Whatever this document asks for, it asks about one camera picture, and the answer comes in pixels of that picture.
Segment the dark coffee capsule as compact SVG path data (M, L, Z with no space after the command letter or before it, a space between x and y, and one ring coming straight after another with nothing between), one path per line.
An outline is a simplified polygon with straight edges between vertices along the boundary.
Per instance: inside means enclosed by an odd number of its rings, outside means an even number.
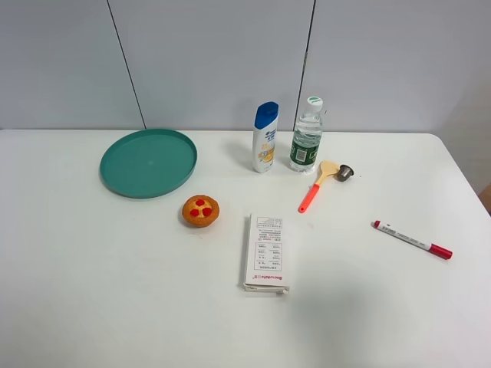
M348 165L340 165L340 168L336 174L336 180L339 182L345 182L354 175L354 170Z

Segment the white printed carton box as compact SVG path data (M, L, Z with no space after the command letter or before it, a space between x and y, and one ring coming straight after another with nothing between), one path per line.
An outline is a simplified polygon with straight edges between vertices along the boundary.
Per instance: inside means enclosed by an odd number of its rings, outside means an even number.
M290 288L288 251L284 219L252 213L246 245L244 289L287 294Z

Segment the red white marker pen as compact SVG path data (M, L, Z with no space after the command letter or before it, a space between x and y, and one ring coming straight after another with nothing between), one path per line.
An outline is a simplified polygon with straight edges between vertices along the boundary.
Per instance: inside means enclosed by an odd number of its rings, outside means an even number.
M403 232L400 232L399 230L395 229L393 226L389 225L388 223L381 222L380 220L373 221L371 223L371 226L380 232L395 237L412 246L416 246L420 249L423 249L424 251L429 252L432 255L435 255L439 258L442 258L443 260L450 260L453 256L453 252L451 250L440 247L439 245L436 245L434 243L425 243L420 240L417 240L416 238L406 235Z

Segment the teal round plate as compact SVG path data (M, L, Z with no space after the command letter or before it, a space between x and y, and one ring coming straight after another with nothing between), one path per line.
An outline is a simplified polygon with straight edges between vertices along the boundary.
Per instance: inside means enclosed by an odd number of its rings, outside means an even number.
M140 130L113 143L99 165L102 183L120 196L151 199L181 187L198 159L195 143L168 129Z

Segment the clear water bottle green label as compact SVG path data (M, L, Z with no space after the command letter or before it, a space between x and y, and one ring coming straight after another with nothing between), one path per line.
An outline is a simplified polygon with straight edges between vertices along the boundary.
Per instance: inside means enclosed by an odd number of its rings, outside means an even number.
M295 123L290 167L297 173L309 172L315 165L323 134L322 108L323 100L320 97L309 97L304 111Z

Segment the white blue shampoo bottle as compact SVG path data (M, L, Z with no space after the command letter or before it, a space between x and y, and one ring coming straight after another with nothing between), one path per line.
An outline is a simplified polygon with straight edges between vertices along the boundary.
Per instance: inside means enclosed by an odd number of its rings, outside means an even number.
M275 135L278 125L278 104L269 101L256 111L253 140L252 164L258 173L271 169L275 154Z

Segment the orange fruit tart toy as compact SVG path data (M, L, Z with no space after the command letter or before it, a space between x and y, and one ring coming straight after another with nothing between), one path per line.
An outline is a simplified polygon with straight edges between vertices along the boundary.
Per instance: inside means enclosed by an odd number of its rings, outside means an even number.
M219 204L207 195L195 195L184 203L181 214L188 224L204 228L219 217Z

